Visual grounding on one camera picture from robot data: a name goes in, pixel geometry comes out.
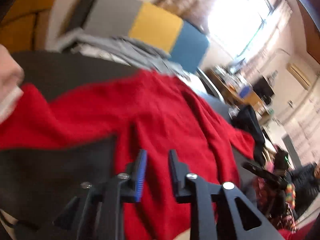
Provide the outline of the red knit sweater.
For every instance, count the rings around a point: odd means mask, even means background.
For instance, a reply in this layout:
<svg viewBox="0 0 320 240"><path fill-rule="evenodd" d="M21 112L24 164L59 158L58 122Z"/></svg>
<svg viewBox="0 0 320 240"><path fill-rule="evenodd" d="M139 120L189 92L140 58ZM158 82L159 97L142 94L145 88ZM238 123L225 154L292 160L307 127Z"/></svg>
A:
<svg viewBox="0 0 320 240"><path fill-rule="evenodd" d="M43 226L81 183L103 182L108 157L123 172L148 154L142 200L125 204L127 239L173 239L189 228L190 209L177 204L168 153L175 150L207 181L239 183L236 148L253 158L254 140L234 128L177 77L141 71L80 86L47 101L32 84L1 124L1 208Z"/></svg>

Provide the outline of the grey clothes pile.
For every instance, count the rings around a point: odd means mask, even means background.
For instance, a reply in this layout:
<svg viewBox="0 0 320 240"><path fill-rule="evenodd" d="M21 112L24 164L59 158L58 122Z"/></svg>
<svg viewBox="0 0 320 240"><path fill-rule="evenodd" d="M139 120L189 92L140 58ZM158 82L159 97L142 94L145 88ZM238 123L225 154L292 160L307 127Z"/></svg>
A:
<svg viewBox="0 0 320 240"><path fill-rule="evenodd" d="M88 35L83 29L77 28L57 39L53 49L62 52L72 46L83 55L124 63L144 70L154 70L161 74L176 75L187 81L193 76L179 63L171 61L171 55L164 50L126 36L102 38Z"/></svg>

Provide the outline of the black monitor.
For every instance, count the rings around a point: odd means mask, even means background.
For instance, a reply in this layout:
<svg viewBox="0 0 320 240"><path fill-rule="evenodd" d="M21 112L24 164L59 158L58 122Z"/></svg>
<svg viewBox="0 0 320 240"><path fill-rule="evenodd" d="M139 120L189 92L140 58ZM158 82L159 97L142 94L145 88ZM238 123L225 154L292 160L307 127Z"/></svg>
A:
<svg viewBox="0 0 320 240"><path fill-rule="evenodd" d="M274 96L274 91L269 85L268 81L261 77L252 85L253 91L257 96L263 100L265 105L270 105L272 102L272 97Z"/></svg>

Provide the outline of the blue container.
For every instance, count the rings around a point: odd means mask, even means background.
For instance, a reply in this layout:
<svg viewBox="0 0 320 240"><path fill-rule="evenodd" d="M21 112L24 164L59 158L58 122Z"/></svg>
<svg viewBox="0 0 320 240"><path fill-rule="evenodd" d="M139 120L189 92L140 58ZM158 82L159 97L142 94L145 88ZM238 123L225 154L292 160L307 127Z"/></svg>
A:
<svg viewBox="0 0 320 240"><path fill-rule="evenodd" d="M251 85L246 85L244 86L240 93L239 93L239 97L244 99L246 96L248 96L248 94L252 91L252 86Z"/></svg>

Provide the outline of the wooden desk with clutter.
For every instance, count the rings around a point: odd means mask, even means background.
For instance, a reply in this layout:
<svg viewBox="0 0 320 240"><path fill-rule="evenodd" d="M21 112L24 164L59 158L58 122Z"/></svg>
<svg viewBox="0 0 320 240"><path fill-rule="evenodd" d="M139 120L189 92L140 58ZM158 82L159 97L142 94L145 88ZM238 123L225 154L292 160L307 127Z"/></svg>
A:
<svg viewBox="0 0 320 240"><path fill-rule="evenodd" d="M272 119L273 111L255 94L253 88L244 99L239 97L241 89L246 85L251 85L242 76L230 75L223 72L220 67L207 69L205 74L229 105L238 108L251 105L255 110L260 126L266 125Z"/></svg>

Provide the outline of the pink folded knit garment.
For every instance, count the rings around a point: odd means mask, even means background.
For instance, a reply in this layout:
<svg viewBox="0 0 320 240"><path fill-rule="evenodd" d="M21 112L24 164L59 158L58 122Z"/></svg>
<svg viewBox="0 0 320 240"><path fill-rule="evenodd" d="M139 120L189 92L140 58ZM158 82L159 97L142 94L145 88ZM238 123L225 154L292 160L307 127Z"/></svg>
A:
<svg viewBox="0 0 320 240"><path fill-rule="evenodd" d="M3 45L0 45L0 78L1 101L18 87L24 79L23 69Z"/></svg>

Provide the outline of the grey yellow blue chair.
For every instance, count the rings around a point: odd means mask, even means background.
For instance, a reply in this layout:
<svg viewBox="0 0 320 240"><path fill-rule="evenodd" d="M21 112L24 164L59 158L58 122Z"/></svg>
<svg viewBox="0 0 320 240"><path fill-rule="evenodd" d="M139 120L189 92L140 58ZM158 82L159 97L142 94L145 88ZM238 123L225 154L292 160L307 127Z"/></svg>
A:
<svg viewBox="0 0 320 240"><path fill-rule="evenodd" d="M209 41L192 24L149 2L141 0L80 0L69 20L66 33L81 28L92 36L134 38L171 55L171 61L193 74L190 85L200 85L210 95L223 97L200 65Z"/></svg>

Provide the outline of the wooden panel wardrobe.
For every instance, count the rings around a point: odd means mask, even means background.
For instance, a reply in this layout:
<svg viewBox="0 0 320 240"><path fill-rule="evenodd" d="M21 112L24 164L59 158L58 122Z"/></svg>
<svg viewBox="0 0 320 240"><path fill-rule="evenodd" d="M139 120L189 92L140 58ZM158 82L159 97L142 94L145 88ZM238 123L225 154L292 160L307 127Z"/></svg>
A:
<svg viewBox="0 0 320 240"><path fill-rule="evenodd" d="M9 52L44 50L55 0L7 0L1 4L1 44Z"/></svg>

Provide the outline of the wall air conditioner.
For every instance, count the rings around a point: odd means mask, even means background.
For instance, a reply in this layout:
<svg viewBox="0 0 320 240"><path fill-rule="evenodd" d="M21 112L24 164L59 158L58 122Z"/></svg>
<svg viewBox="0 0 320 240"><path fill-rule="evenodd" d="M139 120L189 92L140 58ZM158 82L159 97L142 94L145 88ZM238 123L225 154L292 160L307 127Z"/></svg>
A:
<svg viewBox="0 0 320 240"><path fill-rule="evenodd" d="M292 63L287 64L287 71L298 81L298 83L305 89L309 90L311 82L309 78L295 65Z"/></svg>

